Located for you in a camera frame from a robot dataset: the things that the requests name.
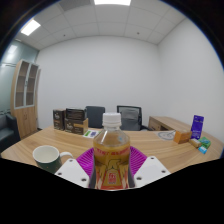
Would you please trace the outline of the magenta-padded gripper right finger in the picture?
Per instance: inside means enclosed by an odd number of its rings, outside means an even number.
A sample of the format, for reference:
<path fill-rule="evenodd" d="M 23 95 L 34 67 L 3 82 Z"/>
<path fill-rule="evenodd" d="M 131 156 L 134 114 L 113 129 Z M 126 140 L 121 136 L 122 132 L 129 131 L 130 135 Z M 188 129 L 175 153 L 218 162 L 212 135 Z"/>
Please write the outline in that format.
<path fill-rule="evenodd" d="M 130 188 L 143 187 L 167 175 L 170 175 L 170 172 L 155 156 L 147 157 L 135 147 L 130 147 Z"/>

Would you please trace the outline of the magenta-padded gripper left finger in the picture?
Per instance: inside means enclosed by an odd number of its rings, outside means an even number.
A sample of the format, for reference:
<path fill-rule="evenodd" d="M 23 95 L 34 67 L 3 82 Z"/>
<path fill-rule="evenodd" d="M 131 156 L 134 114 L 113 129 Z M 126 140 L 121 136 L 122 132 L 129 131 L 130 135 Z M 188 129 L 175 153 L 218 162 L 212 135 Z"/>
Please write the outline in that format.
<path fill-rule="evenodd" d="M 96 184 L 94 149 L 88 149 L 77 159 L 68 159 L 55 175 L 78 186 L 94 189 Z"/>

